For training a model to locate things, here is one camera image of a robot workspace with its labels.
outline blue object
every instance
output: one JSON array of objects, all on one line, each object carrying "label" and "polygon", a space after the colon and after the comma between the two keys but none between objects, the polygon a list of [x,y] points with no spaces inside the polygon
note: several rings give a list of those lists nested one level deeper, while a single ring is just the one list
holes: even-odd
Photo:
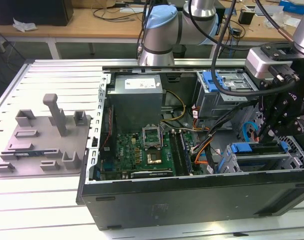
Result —
[{"label": "blue object", "polygon": [[172,21],[177,15],[175,6],[158,5],[153,8],[147,20],[146,28],[154,29]]},{"label": "blue object", "polygon": [[112,161],[105,161],[103,163],[103,168],[104,168],[104,171],[106,171],[106,172],[113,171],[113,162]]},{"label": "blue object", "polygon": [[247,134],[246,134],[246,133],[247,133],[247,131],[246,131],[246,125],[248,125],[248,124],[252,124],[252,126],[253,126],[254,129],[255,129],[255,131],[258,130],[258,126],[257,126],[254,122],[252,122],[252,121],[247,121],[247,122],[245,122],[245,123],[243,124],[242,131],[243,131],[244,139],[245,139],[246,142],[249,142],[249,141],[250,141],[250,139],[248,139],[248,136],[247,136]]},{"label": "blue object", "polygon": [[241,142],[241,143],[233,143],[231,145],[231,150],[233,153],[248,153],[252,151],[250,144]]},{"label": "blue object", "polygon": [[286,143],[286,142],[281,141],[281,142],[280,142],[280,145],[281,145],[281,147],[283,148],[283,150],[284,150],[285,152],[287,152],[287,151],[288,151],[288,145],[287,145],[287,143]]},{"label": "blue object", "polygon": [[[223,78],[217,74],[217,72],[215,72],[216,78],[218,80],[218,82],[220,83],[220,85],[228,90],[227,86],[225,86],[225,84],[223,83]],[[204,71],[203,72],[203,81],[207,84],[208,86],[208,91],[210,93],[218,93],[219,90],[217,89],[217,87],[215,86],[215,84],[213,83],[213,79],[212,79],[212,75],[210,71]]]},{"label": "blue object", "polygon": [[[211,32],[209,33],[209,35],[211,37],[215,36],[216,32],[217,32],[217,28],[218,28],[218,15],[215,14],[215,24],[211,30]],[[206,38],[202,43],[200,43],[199,45],[205,45],[205,44],[209,44],[211,43],[212,41],[208,38]]]},{"label": "blue object", "polygon": [[281,0],[279,6],[284,6],[283,11],[294,13],[294,14],[304,14],[304,5],[295,5],[289,1]]},{"label": "blue object", "polygon": [[223,166],[223,163],[225,162],[225,158],[222,158],[222,160],[221,160],[221,162],[220,162],[220,164],[218,165],[218,167],[217,167],[217,173],[221,170],[221,167]]}]

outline black computer case panel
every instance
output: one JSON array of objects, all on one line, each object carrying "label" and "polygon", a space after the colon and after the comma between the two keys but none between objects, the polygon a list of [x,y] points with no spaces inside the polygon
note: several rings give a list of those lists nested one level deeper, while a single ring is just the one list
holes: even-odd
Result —
[{"label": "black computer case panel", "polygon": [[66,26],[73,16],[71,0],[0,0],[0,25],[14,19],[36,25]]},{"label": "black computer case panel", "polygon": [[304,200],[304,170],[116,181],[79,191],[100,230],[279,216]]}]

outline ram slot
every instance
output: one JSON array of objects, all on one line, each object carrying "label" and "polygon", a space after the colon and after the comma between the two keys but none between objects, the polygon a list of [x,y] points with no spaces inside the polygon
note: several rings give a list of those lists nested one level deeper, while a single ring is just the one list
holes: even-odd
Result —
[{"label": "ram slot", "polygon": [[182,144],[182,140],[179,133],[170,133],[170,144],[172,150],[172,157],[175,167],[175,172],[177,176],[186,176],[189,175],[184,149],[186,148],[184,144]]}]

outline metal table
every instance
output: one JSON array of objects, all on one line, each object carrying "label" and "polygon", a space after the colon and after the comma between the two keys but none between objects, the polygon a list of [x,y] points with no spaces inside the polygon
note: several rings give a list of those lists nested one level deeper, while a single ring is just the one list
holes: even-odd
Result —
[{"label": "metal table", "polygon": [[[56,93],[58,105],[65,109],[66,115],[74,110],[86,110],[90,115],[96,107],[103,66],[136,64],[133,59],[82,59],[37,60],[23,65],[0,99],[0,151],[17,124],[14,117],[19,109],[32,109],[36,116],[49,116],[41,101],[44,93]],[[211,61],[181,59],[176,64],[208,67]],[[217,63],[218,66],[243,64],[242,59],[221,59]],[[75,203],[78,181],[78,176],[0,179],[0,239],[64,236],[79,240],[84,235],[95,239],[231,239],[233,233],[247,234],[242,237],[244,240],[304,239],[304,201],[279,217],[99,231],[87,208]]]}]

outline blue latch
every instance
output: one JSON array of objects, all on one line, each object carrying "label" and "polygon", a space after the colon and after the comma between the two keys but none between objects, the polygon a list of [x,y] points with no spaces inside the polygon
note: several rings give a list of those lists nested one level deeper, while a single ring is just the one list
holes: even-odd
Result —
[{"label": "blue latch", "polygon": [[284,152],[287,152],[287,151],[288,151],[288,145],[287,145],[286,142],[281,141],[281,142],[280,142],[280,145],[281,145],[281,147],[283,148]]},{"label": "blue latch", "polygon": [[[223,83],[223,78],[217,74],[217,72],[215,72],[216,78],[218,80],[218,82],[220,83],[220,85],[228,90],[228,87],[225,86],[225,84]],[[210,93],[218,93],[219,90],[217,89],[217,87],[215,86],[215,84],[213,83],[213,79],[212,79],[212,75],[210,71],[204,71],[203,72],[203,81],[206,83],[207,87],[208,87],[208,91]]]},{"label": "blue latch", "polygon": [[241,143],[233,143],[231,145],[231,150],[233,153],[247,153],[247,152],[251,152],[252,148],[250,144],[246,142],[241,142]]}]

